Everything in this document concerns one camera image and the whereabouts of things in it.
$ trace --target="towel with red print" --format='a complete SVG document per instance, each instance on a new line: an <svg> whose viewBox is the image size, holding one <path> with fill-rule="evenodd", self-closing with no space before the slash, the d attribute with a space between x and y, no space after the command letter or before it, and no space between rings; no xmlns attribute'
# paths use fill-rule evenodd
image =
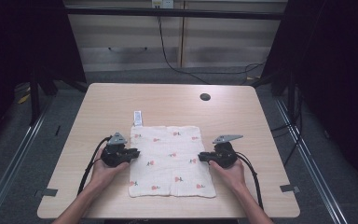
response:
<svg viewBox="0 0 358 224"><path fill-rule="evenodd" d="M216 196L209 166L198 157L205 151L200 128L132 127L131 147L141 151L130 166L131 197Z"/></svg>

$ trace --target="gray floor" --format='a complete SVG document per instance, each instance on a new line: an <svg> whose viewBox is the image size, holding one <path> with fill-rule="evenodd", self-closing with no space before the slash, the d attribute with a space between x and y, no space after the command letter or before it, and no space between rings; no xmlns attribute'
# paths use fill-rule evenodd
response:
<svg viewBox="0 0 358 224"><path fill-rule="evenodd" d="M183 83L203 84L200 80L187 75L178 74L169 68L145 69L87 73L89 84L92 82L124 82L124 83ZM229 68L188 68L187 72L236 72L243 67ZM260 75L253 71L250 74L196 74L208 83L219 85L247 85ZM34 196L39 189L44 189L51 177L55 164L61 154L66 138L76 118L76 113L84 98L84 93L58 82L58 94L46 113L44 122L26 157L21 164L6 198L0 206L0 223L49 223L37 217L36 211L41 199ZM256 89L260 103L271 129L284 124L282 115L276 105L276 97L270 93L269 85ZM17 99L22 92L17 92ZM42 104L48 98L41 92ZM336 196L348 223L358 223L358 174L342 157L334 140L325 137L324 128L317 118L303 105L303 138L310 148L313 159L319 165L332 193ZM23 136L26 134L31 117L30 101L22 105L13 103L7 112L0 132L0 177L5 173L11 158L16 153ZM283 129L272 133L279 153L284 161L294 145L293 139ZM286 172L293 186L300 192L296 194L301 214L297 218L274 219L276 223L334 223L326 209L324 200L315 187L310 173L298 152L288 162ZM102 220L85 220L85 223L103 223Z"/></svg>

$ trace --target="wooden table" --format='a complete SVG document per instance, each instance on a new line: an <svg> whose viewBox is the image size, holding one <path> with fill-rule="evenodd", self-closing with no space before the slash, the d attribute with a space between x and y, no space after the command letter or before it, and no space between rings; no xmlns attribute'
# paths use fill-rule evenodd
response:
<svg viewBox="0 0 358 224"><path fill-rule="evenodd" d="M201 100L202 93L210 94L211 100ZM213 150L212 141L218 135L243 134L243 138L231 143L235 150L249 158L257 171L267 214L270 217L299 215L294 193L281 192L280 186L289 184L289 180L252 87L96 83L89 87L48 184L49 189L58 190L57 195L43 198L37 211L40 217L55 218L73 201L91 155L103 138L120 132L130 142L133 112L136 110L142 111L144 126L200 127L207 150ZM245 217L234 194L212 169L217 194L213 199L131 198L128 193L129 174L130 169L127 169L117 175L86 217ZM256 198L255 182L247 167L245 178Z"/></svg>

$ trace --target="hand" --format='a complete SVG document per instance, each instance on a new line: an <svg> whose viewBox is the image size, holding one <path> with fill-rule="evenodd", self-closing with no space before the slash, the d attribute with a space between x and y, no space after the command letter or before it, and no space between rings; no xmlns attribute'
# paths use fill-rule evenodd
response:
<svg viewBox="0 0 358 224"><path fill-rule="evenodd" d="M128 162L123 162L117 167L109 167L101 160L102 153L103 148L100 148L94 160L91 181L89 182L89 185L94 186L99 191L104 190L112 182L116 174L130 165Z"/></svg>
<svg viewBox="0 0 358 224"><path fill-rule="evenodd" d="M239 159L237 159L234 164L227 169L222 168L215 161L209 161L209 164L218 174L220 174L226 185L231 190L246 187L244 167Z"/></svg>

